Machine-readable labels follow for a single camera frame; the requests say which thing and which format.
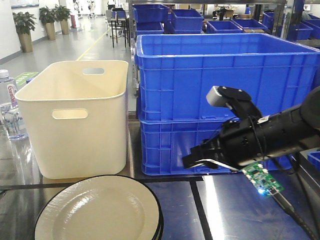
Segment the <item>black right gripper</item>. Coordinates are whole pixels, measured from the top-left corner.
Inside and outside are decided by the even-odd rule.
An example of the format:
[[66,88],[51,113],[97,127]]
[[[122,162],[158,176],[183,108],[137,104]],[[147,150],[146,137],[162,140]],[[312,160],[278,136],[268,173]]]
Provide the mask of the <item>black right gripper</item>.
[[218,135],[192,147],[190,154],[182,157],[185,169],[218,165],[241,170],[245,166],[270,158],[270,127],[267,121],[257,119],[228,120],[222,124]]

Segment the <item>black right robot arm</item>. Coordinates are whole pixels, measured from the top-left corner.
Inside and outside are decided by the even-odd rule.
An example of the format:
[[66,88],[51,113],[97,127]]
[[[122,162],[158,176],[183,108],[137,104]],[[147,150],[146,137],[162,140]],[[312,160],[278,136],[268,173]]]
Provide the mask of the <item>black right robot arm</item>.
[[214,107],[229,108],[237,121],[227,120],[219,134],[190,149],[185,168],[205,165],[232,171],[267,159],[294,154],[320,145],[320,89],[314,88],[302,104],[262,116],[242,89],[214,85],[206,95]]

